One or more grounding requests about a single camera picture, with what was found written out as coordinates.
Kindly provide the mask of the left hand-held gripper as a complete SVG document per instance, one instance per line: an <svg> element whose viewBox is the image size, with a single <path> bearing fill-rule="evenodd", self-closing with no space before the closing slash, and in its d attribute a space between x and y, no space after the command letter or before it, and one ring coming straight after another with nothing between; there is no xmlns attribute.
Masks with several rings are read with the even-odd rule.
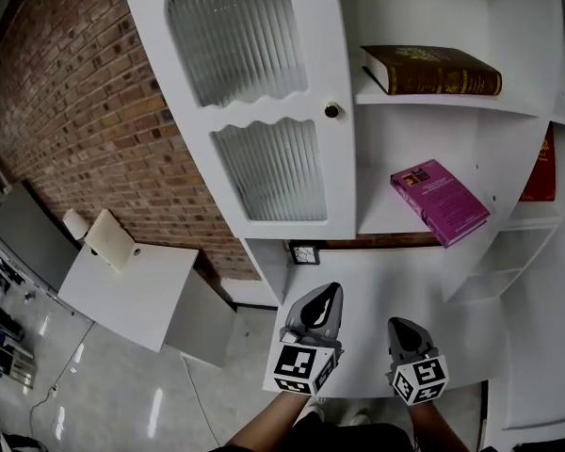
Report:
<svg viewBox="0 0 565 452"><path fill-rule="evenodd" d="M275 333L263 388L317 396L344 352L339 333L342 313L339 282L320 285L296 301L285 321L293 330Z"/></svg>

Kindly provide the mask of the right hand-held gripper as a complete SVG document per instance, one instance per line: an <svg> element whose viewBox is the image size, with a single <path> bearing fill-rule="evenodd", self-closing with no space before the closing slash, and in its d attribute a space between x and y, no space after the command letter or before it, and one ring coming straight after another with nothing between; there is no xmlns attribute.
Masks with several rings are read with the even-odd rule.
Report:
<svg viewBox="0 0 565 452"><path fill-rule="evenodd" d="M404 355L438 355L430 333L406 318L388 320L389 353L393 359ZM413 406L438 398L449 382L444 355L425 358L416 362L399 364L391 376L391 386L407 406Z"/></svg>

